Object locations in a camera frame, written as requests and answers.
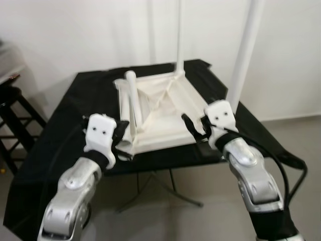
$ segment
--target table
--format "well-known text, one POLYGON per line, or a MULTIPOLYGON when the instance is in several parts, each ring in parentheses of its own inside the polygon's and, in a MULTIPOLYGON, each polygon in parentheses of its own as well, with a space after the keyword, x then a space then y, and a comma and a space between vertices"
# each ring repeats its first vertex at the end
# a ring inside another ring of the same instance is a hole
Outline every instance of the table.
MULTIPOLYGON (((185 62, 186 77, 207 103, 224 99, 227 88, 209 70, 202 60, 185 62)), ((137 77, 172 72, 172 63, 151 66, 116 68, 108 71, 78 73, 60 104, 28 154, 12 182, 4 218, 4 225, 22 240, 35 240, 47 204, 55 195, 62 173, 74 165, 85 145, 84 135, 75 133, 67 143, 64 140, 82 115, 105 113, 119 119, 117 91, 113 81, 123 78, 128 70, 137 77)), ((274 152, 282 162, 296 159, 266 130, 266 128, 239 104, 236 113, 240 132, 256 139, 274 152)), ((192 144, 136 155, 132 162, 117 162, 105 176, 180 167, 208 165, 222 162, 221 154, 207 143, 192 144)))

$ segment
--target black cable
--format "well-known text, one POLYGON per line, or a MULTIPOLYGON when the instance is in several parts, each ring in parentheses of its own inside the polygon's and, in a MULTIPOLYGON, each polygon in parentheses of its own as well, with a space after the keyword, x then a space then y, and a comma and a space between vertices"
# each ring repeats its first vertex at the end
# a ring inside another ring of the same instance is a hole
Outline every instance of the black cable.
POLYGON ((247 135, 244 135, 244 134, 241 134, 239 132, 236 132, 236 131, 233 131, 233 130, 230 130, 228 128, 222 128, 222 127, 218 127, 217 125, 213 125, 211 124, 211 126, 213 127, 216 127, 218 129, 224 129, 225 131, 227 131, 228 133, 233 133, 239 137, 242 137, 243 139, 247 140, 247 141, 250 141, 250 142, 253 142, 255 145, 257 145, 259 148, 263 149, 276 163, 276 165, 278 166, 281 174, 282 174, 282 177, 283 177, 283 180, 284 180, 284 209, 288 208, 289 206, 289 181, 288 181, 288 178, 287 178, 287 174, 284 170, 284 167, 282 166, 282 163, 279 161, 279 159, 272 153, 270 152, 268 149, 266 149, 264 146, 262 146, 261 144, 259 144, 256 140, 248 137, 247 135))
POLYGON ((304 181, 306 175, 307 175, 307 166, 306 163, 304 161, 301 162, 301 164, 303 165, 303 173, 301 174, 300 178, 298 179, 298 181, 296 182, 296 184, 293 186, 290 195, 289 195, 289 202, 291 202, 293 196, 296 194, 297 190, 299 189, 299 187, 301 186, 302 182, 304 181))

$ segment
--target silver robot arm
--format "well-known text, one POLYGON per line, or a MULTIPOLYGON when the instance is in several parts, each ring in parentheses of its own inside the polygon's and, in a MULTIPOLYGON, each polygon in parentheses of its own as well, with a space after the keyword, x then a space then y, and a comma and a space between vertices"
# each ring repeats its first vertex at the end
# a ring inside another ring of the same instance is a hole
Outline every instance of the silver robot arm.
POLYGON ((89 202, 96 185, 103 170, 111 169, 115 164, 112 144, 117 142, 115 137, 122 138, 127 125, 122 125, 122 130, 116 132, 118 127, 113 118, 100 114, 90 116, 85 153, 60 177, 57 194, 43 216, 38 241, 80 240, 82 229, 90 217, 89 202))
POLYGON ((196 140, 206 137, 212 149, 218 149, 229 163, 248 210, 257 241, 304 241, 295 228, 282 195, 264 166, 263 155, 243 138, 224 130, 237 132, 229 103, 216 101, 205 110, 202 118, 205 135, 197 133, 192 121, 184 114, 183 120, 196 140))

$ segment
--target gray floor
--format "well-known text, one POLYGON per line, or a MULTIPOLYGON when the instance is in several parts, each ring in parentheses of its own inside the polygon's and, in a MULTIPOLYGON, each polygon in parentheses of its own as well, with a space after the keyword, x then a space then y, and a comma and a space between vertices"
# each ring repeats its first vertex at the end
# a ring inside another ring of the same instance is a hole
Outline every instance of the gray floor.
MULTIPOLYGON (((266 127, 289 151, 306 160, 309 175, 291 204, 296 227, 306 240, 320 240, 321 118, 268 122, 266 127)), ((272 161, 267 167, 280 189, 282 179, 272 161)), ((299 173, 287 169, 291 183, 299 173)), ((82 240, 255 240, 255 232, 226 164, 174 170, 180 192, 205 203, 196 208, 169 196, 151 183, 137 205, 116 214, 114 209, 135 194, 135 175, 105 178, 92 202, 93 217, 82 240)), ((159 176, 170 182, 168 171, 159 176)), ((147 174, 141 175, 141 181, 147 174)), ((0 219, 12 176, 0 175, 0 219)), ((19 240, 0 226, 1 240, 19 240)))

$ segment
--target black stool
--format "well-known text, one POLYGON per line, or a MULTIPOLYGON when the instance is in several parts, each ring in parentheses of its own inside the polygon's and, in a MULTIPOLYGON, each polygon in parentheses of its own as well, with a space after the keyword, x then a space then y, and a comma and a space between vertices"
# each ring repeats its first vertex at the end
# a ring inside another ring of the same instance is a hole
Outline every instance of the black stool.
POLYGON ((0 128, 7 125, 13 136, 0 136, 0 153, 2 154, 4 161, 8 165, 13 174, 16 174, 18 169, 14 163, 14 159, 11 158, 12 151, 21 143, 27 152, 33 147, 35 140, 39 136, 31 136, 26 130, 26 127, 34 120, 44 128, 46 122, 35 111, 35 109, 28 103, 28 101, 22 96, 21 90, 17 87, 11 86, 11 84, 19 78, 20 75, 12 76, 8 81, 0 85, 0 117, 2 122, 0 128), (17 117, 12 111, 11 105, 18 101, 21 106, 30 114, 31 117, 17 117), (2 140, 5 139, 17 139, 18 141, 7 150, 2 140))

